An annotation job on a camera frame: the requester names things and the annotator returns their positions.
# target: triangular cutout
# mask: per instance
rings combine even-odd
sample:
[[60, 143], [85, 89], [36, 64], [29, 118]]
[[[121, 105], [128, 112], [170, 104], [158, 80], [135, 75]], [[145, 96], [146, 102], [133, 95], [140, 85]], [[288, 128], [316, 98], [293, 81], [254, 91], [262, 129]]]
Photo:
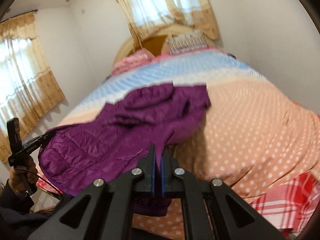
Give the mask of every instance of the triangular cutout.
[[90, 199], [91, 196], [86, 195], [60, 218], [60, 222], [71, 228], [78, 228]]
[[254, 222], [252, 215], [249, 214], [232, 196], [226, 195], [226, 200], [237, 227], [243, 228]]

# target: sheer curtain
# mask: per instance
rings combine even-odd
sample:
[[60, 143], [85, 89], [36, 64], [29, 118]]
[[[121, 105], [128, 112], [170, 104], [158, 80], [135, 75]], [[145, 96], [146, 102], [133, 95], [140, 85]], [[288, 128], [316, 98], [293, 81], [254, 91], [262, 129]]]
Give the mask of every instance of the sheer curtain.
[[0, 24], [0, 158], [10, 153], [6, 122], [20, 120], [21, 138], [64, 99], [36, 35], [34, 15]]
[[136, 46], [174, 23], [201, 29], [218, 39], [219, 29], [209, 0], [117, 0], [123, 8]]

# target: person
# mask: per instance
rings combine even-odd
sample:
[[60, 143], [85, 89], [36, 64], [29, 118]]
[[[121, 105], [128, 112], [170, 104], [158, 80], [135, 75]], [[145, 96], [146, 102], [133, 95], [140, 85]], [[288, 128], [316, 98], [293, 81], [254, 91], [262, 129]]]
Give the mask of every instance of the person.
[[[33, 158], [28, 158], [27, 169], [37, 174], [36, 164]], [[28, 237], [44, 222], [46, 222], [57, 210], [62, 208], [71, 197], [65, 195], [63, 203], [60, 202], [52, 212], [30, 213], [34, 205], [27, 193], [27, 189], [21, 180], [21, 174], [25, 171], [10, 169], [10, 178], [0, 195], [0, 239], [27, 240]], [[27, 172], [28, 181], [32, 184], [38, 181], [38, 177]], [[133, 228], [132, 240], [168, 240], [165, 237]]]

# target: peach polka dot fabric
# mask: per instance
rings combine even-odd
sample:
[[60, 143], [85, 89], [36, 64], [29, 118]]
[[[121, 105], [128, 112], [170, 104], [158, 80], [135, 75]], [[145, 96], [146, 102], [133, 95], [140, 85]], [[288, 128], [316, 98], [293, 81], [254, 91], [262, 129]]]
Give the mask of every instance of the peach polka dot fabric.
[[[273, 84], [237, 80], [208, 88], [212, 107], [200, 128], [175, 149], [198, 178], [222, 179], [247, 202], [301, 173], [320, 180], [320, 120]], [[135, 215], [133, 226], [183, 239], [180, 200], [166, 217]]]

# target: polka dot bed sheet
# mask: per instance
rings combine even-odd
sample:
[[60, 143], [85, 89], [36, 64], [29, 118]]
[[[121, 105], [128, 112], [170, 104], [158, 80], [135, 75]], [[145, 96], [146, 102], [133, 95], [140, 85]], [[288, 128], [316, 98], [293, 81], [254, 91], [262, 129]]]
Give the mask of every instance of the polka dot bed sheet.
[[[248, 65], [217, 51], [167, 58], [112, 77], [60, 124], [91, 121], [105, 102], [164, 82], [207, 84], [212, 107], [196, 133], [174, 152], [181, 167], [197, 177], [220, 178], [249, 203], [305, 172], [320, 179], [318, 116]], [[180, 200], [172, 200], [165, 217], [135, 214], [133, 226], [183, 239]]]

